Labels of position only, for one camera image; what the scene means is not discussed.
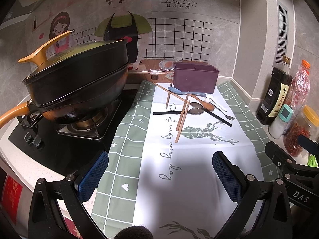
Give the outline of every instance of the yellow jar lid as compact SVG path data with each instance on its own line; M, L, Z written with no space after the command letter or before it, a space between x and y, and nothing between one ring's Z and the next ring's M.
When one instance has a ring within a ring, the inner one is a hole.
M309 119L312 124L314 124L316 127L319 126L319 117L312 108L306 105L303 108L303 112L306 115L307 119Z

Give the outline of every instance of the red chili flakes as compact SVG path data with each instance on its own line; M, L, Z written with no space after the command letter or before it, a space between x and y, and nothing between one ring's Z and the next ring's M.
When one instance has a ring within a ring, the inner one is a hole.
M304 135L305 137L309 138L310 132L295 122L284 139L285 148L287 149L288 153L294 157L298 156L303 149L297 141L299 135Z

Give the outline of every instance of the dark fuzzy object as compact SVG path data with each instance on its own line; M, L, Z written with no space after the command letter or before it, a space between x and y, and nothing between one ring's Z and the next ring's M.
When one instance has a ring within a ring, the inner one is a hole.
M153 235L143 226L128 227L120 231L114 239L153 239Z

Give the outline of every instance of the teal lid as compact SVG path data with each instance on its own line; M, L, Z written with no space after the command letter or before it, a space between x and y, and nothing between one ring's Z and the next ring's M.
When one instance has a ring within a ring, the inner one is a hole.
M282 121L288 123L290 118L291 118L291 116L292 116L292 114L293 114L292 108L290 108L287 104L284 104L281 107L281 109L280 109L280 111L278 113L278 116L279 116L279 118L281 118Z

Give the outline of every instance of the wok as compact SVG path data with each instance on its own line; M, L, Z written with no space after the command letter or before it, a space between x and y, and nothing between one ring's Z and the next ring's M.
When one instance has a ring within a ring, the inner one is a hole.
M36 111L58 124L74 123L104 108L120 95L128 74L126 41L78 45L47 59L46 50L73 32L55 37L19 60L19 63L38 65L22 81L31 100L0 116L0 128L17 116Z

